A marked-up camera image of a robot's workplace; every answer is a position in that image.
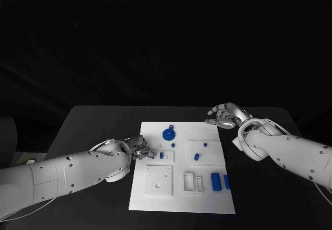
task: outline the black curtain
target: black curtain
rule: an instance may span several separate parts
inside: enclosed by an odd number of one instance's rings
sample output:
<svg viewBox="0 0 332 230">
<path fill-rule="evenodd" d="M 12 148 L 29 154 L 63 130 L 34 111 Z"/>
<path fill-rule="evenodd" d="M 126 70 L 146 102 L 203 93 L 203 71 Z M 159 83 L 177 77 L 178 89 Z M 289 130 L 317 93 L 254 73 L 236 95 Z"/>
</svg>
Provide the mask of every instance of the black curtain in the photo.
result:
<svg viewBox="0 0 332 230">
<path fill-rule="evenodd" d="M 234 102 L 285 108 L 331 143 L 331 5 L 254 4 L 3 1 L 0 110 L 19 131 L 60 128 L 77 105 Z"/>
</svg>

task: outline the robotic hand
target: robotic hand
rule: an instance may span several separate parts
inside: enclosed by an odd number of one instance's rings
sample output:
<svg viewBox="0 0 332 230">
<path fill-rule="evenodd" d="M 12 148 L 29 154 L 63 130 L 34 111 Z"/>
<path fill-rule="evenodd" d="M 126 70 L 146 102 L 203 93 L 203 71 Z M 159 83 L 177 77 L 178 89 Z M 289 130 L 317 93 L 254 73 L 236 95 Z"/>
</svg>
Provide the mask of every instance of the robotic hand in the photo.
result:
<svg viewBox="0 0 332 230">
<path fill-rule="evenodd" d="M 106 140 L 90 151 L 0 170 L 0 222 L 25 207 L 120 180 L 133 159 L 155 157 L 142 135 Z"/>
<path fill-rule="evenodd" d="M 217 112 L 216 119 L 205 123 L 231 129 L 237 125 L 239 135 L 234 144 L 256 161 L 272 157 L 280 167 L 332 189 L 332 148 L 291 133 L 269 119 L 254 119 L 233 103 L 216 106 L 208 115 Z"/>
</svg>

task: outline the blue object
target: blue object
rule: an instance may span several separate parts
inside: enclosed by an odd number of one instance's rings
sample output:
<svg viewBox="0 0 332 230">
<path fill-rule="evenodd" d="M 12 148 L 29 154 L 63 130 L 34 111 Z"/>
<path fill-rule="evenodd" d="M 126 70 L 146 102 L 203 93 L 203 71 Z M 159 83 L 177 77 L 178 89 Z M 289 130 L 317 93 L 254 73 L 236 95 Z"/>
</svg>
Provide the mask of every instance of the blue object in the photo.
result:
<svg viewBox="0 0 332 230">
<path fill-rule="evenodd" d="M 221 182 L 220 182 L 220 174 L 218 173 L 213 173 L 211 174 L 211 181 L 213 181 L 213 189 L 214 191 L 221 191 Z"/>
<path fill-rule="evenodd" d="M 226 184 L 227 184 L 227 189 L 231 189 L 230 181 L 229 181 L 229 175 L 224 175 L 224 180 L 226 180 Z"/>
<path fill-rule="evenodd" d="M 164 138 L 165 140 L 172 140 L 175 138 L 174 125 L 171 125 L 169 128 L 164 131 Z"/>
<path fill-rule="evenodd" d="M 200 154 L 197 153 L 195 154 L 195 158 L 194 158 L 195 160 L 198 160 L 200 159 Z"/>
</svg>

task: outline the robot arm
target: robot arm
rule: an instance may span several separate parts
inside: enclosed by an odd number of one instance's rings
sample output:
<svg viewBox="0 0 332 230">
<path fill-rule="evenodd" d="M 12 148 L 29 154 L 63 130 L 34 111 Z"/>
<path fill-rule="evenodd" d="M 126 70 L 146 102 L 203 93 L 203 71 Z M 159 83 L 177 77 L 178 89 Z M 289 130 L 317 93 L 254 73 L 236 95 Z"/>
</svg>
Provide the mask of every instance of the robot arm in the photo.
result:
<svg viewBox="0 0 332 230">
<path fill-rule="evenodd" d="M 130 172 L 135 159 L 153 157 L 143 136 L 129 138 L 130 144 L 107 140 L 86 151 L 34 164 L 0 170 L 0 220 L 25 207 L 120 180 Z"/>
<path fill-rule="evenodd" d="M 256 161 L 272 157 L 280 167 L 332 189 L 332 148 L 301 137 L 285 135 L 275 123 L 253 116 L 233 103 L 211 109 L 217 119 L 205 120 L 221 128 L 240 126 L 236 146 Z"/>
</svg>

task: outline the black table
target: black table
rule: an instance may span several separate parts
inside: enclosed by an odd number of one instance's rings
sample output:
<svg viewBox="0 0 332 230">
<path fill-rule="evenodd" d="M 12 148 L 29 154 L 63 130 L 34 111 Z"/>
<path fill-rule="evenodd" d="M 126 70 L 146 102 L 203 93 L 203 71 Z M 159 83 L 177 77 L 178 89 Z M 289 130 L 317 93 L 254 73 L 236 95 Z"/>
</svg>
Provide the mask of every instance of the black table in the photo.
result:
<svg viewBox="0 0 332 230">
<path fill-rule="evenodd" d="M 143 121 L 204 122 L 210 107 L 77 106 L 67 117 L 48 159 L 90 150 L 109 138 L 123 140 L 140 132 Z M 246 108 L 301 135 L 280 108 Z M 280 168 L 267 157 L 256 162 L 233 145 L 237 128 L 218 128 L 237 215 L 130 211 L 135 161 L 129 175 L 63 196 L 41 211 L 12 221 L 9 230 L 103 229 L 327 229 L 332 207 L 315 185 Z M 28 207 L 15 217 L 44 203 Z"/>
</svg>

